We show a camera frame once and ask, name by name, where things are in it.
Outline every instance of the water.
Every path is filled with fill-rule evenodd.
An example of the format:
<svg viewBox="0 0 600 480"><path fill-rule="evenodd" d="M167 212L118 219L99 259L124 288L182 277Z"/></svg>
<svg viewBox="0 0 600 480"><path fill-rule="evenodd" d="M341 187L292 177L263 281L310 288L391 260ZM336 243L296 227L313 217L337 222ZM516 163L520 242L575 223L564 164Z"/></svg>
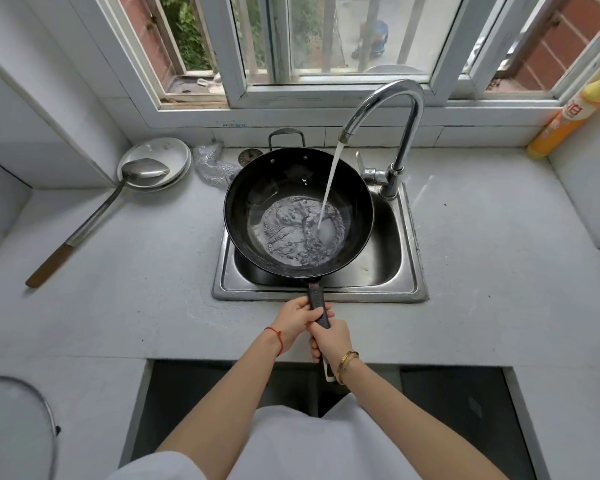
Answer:
<svg viewBox="0 0 600 480"><path fill-rule="evenodd" d="M333 154L333 161L331 163L331 170L329 171L329 179L327 180L327 190L324 192L324 199L322 200L322 209L320 210L320 219L318 219L318 230L320 230L320 224L322 224L322 217L324 215L324 208L327 205L327 197L329 196L329 190L331 190L331 182L333 181L333 174L336 173L336 167L338 166L338 160L340 160L340 154L344 148L344 143L338 142L336 151Z"/></svg>
<svg viewBox="0 0 600 480"><path fill-rule="evenodd" d="M318 229L319 215L324 218ZM307 196L275 201L251 231L272 258L290 266L318 266L342 247L345 226L340 211Z"/></svg>

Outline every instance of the person's left arm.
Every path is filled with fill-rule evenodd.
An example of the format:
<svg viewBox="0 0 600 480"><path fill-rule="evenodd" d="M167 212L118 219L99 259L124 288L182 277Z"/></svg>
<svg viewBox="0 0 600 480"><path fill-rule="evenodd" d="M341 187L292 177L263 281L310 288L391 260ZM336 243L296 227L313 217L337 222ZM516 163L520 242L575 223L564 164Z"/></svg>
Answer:
<svg viewBox="0 0 600 480"><path fill-rule="evenodd" d="M289 350L307 323L322 315L309 310L307 297L287 302L272 323ZM328 316L335 316L328 311ZM184 453L208 480L227 478L247 441L253 414L280 350L278 336L264 330L240 360L167 436L157 451Z"/></svg>

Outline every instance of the dish soap bottle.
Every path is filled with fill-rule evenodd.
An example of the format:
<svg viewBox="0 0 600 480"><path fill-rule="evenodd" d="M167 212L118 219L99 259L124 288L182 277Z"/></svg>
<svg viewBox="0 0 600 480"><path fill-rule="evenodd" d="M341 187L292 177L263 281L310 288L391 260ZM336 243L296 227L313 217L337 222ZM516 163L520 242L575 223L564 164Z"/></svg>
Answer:
<svg viewBox="0 0 600 480"><path fill-rule="evenodd" d="M544 158L563 139L576 130L600 106L600 79L587 84L560 110L540 134L527 146L531 158Z"/></svg>

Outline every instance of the bracelet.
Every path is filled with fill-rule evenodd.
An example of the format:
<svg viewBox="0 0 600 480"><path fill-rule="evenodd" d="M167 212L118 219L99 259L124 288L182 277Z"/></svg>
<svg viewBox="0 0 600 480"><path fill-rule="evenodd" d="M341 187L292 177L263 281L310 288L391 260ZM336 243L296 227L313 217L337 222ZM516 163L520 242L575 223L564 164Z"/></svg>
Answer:
<svg viewBox="0 0 600 480"><path fill-rule="evenodd" d="M264 330L273 330L274 332L276 332L276 335L278 336L278 340L280 341L280 352L278 352L278 355L276 355L276 357L280 357L280 354L282 354L282 350L285 349L285 345L282 343L282 332L276 330L272 326L268 326Z"/></svg>
<svg viewBox="0 0 600 480"><path fill-rule="evenodd" d="M336 380L338 381L338 384L340 385L344 385L344 382L342 382L340 380L340 376L342 375L342 373L344 371L347 370L347 367L349 366L349 357L353 356L352 358L360 358L360 354L358 352L356 352L355 350L350 350L349 352L347 352L346 354L344 354L344 356L342 357L342 360L340 361L340 363L338 364L338 371L336 373Z"/></svg>

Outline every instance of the countertop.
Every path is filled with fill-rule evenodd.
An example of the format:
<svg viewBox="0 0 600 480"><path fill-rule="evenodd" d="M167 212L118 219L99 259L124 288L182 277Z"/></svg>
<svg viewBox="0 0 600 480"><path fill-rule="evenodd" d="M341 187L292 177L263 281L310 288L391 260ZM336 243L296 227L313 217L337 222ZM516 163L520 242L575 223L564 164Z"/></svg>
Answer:
<svg viewBox="0 0 600 480"><path fill-rule="evenodd" d="M371 166L392 155L363 150ZM419 149L403 181L430 299L336 304L357 350L375 363L512 367L552 480L600 478L600 250L551 167L516 149ZM34 192L0 248L0 372L47 387L67 422L76 384L88 403L76 418L102 415L80 442L63 430L58 479L117 466L142 359L237 359L280 307L211 297L223 193L193 171L163 192L125 191L55 276L27 290L105 195ZM306 341L283 359L308 361ZM85 463L89 451L97 461Z"/></svg>

